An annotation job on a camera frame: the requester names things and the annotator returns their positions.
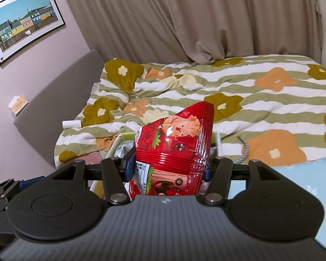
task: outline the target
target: house painting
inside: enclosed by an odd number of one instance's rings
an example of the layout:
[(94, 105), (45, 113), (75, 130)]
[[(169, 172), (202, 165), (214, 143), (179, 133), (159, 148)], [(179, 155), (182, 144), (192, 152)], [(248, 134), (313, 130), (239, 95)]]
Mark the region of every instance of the house painting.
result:
[(33, 21), (30, 16), (20, 19), (20, 24), (23, 26), (23, 29), (29, 28), (33, 25)]
[(3, 24), (0, 24), (0, 37), (3, 42), (7, 41), (9, 38), (13, 36), (11, 31), (11, 22), (8, 20)]
[(30, 18), (32, 19), (33, 21), (33, 24), (37, 24), (38, 22), (41, 22), (41, 16), (40, 16), (40, 11), (36, 10), (36, 11), (33, 11), (31, 14), (30, 14)]
[(49, 6), (47, 8), (44, 8), (44, 9), (40, 10), (41, 20), (45, 20), (45, 19), (47, 19), (49, 17), (52, 17), (54, 15), (56, 15), (56, 13), (55, 13), (52, 6)]
[(23, 25), (20, 23), (20, 21), (14, 22), (12, 24), (12, 34), (16, 35), (24, 30)]

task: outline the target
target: orange flower print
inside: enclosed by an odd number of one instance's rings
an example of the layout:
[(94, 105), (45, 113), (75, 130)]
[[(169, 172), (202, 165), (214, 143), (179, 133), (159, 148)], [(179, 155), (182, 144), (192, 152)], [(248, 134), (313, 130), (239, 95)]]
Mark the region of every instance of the orange flower print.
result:
[(116, 138), (117, 138), (117, 136), (116, 137), (96, 138), (96, 147), (99, 149), (103, 149), (105, 151), (109, 151)]
[(166, 79), (167, 77), (172, 76), (173, 73), (171, 69), (155, 69), (151, 68), (150, 71), (146, 74), (145, 79), (153, 78), (153, 79)]
[(297, 146), (289, 131), (271, 129), (248, 139), (247, 159), (257, 159), (268, 166), (289, 166), (307, 161), (305, 153)]
[(283, 90), (285, 86), (294, 86), (297, 83), (298, 80), (291, 78), (287, 71), (282, 68), (273, 68), (255, 81), (256, 86), (276, 92)]
[(127, 113), (134, 114), (138, 117), (142, 117), (145, 112), (147, 111), (146, 105), (149, 103), (149, 101), (145, 98), (141, 98), (136, 103), (128, 103), (123, 111)]

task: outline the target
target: snack bag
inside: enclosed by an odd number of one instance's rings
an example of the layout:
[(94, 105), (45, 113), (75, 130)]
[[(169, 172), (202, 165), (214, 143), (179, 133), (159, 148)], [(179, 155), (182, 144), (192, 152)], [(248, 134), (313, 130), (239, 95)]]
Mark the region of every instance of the snack bag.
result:
[(197, 194), (207, 167), (214, 106), (198, 102), (140, 128), (130, 194)]

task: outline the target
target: green house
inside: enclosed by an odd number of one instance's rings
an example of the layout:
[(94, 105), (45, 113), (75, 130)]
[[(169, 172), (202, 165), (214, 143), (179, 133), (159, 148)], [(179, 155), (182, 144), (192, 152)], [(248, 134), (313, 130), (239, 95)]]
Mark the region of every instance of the green house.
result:
[(12, 37), (11, 24), (9, 21), (0, 24), (0, 36), (3, 42)]

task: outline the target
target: framed picture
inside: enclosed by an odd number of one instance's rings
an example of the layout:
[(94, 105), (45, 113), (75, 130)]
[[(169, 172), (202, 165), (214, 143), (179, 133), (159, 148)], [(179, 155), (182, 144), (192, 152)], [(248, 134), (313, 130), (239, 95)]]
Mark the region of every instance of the framed picture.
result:
[(0, 65), (17, 51), (65, 25), (55, 0), (0, 2)]

